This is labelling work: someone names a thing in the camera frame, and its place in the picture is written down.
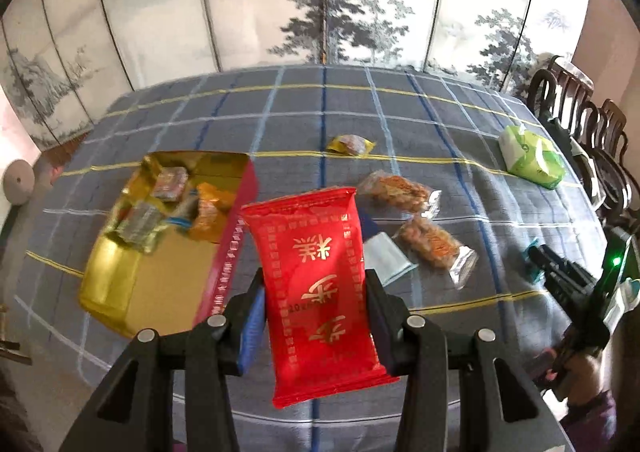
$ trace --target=metal pivot bolt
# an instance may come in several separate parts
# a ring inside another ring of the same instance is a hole
[[[495,333],[488,328],[482,328],[478,331],[478,337],[484,342],[493,342],[495,340]]]
[[[207,324],[211,327],[222,327],[226,324],[226,317],[224,315],[211,315],[207,318]]]
[[[141,342],[151,342],[154,338],[156,338],[156,334],[152,329],[143,329],[138,333],[138,340]]]
[[[410,327],[418,328],[424,327],[425,321],[424,318],[422,318],[420,315],[411,315],[410,317],[407,317],[406,323]]]

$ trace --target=red wrapper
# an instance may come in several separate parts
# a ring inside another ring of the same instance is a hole
[[[354,188],[242,207],[266,288],[276,408],[388,384],[369,332]]]

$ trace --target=purple sleeve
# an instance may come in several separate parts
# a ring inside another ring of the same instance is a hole
[[[570,408],[560,422],[575,452],[602,452],[616,432],[616,402],[611,393],[603,392],[595,401],[597,403],[590,403],[589,410],[578,414],[578,418],[575,413],[581,408]]]

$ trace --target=floor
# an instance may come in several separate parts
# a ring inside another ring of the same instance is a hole
[[[51,167],[44,159],[36,163],[34,172],[36,187],[33,197],[20,208],[2,257],[0,303],[13,295],[34,218],[41,210],[45,194],[51,188]],[[21,338],[19,334],[12,333],[11,313],[7,330],[11,339],[27,342],[27,339]],[[56,452],[91,395],[92,388],[71,374],[61,371],[42,350],[36,347],[25,350],[33,358],[33,366],[4,360],[0,363],[0,368],[18,393],[18,400],[29,415],[32,432],[40,441],[43,450]]]

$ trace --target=table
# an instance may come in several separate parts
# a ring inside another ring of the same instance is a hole
[[[606,241],[569,166],[555,191],[505,172],[497,138],[513,124],[546,135],[509,96],[451,78],[366,67],[244,70],[133,92],[113,104],[46,197],[22,264],[14,323],[63,367],[97,384],[126,345],[76,300],[105,212],[146,153],[238,151],[254,158],[260,200],[356,185],[376,169],[442,190],[437,221],[478,252],[476,269],[460,291],[426,265],[388,291],[444,329],[493,329],[524,360],[557,340],[568,322],[548,295],[526,281],[521,252],[538,238],[596,273]],[[323,153],[332,137],[345,133],[376,142],[371,155]],[[370,214],[390,233],[401,222],[393,210]],[[232,293],[247,288],[258,266],[248,237]],[[273,383],[265,333],[250,372],[229,380],[243,450],[391,449],[404,382],[285,410],[271,405]],[[456,379],[451,383],[455,408]],[[182,375],[174,391],[174,435],[184,438]]]

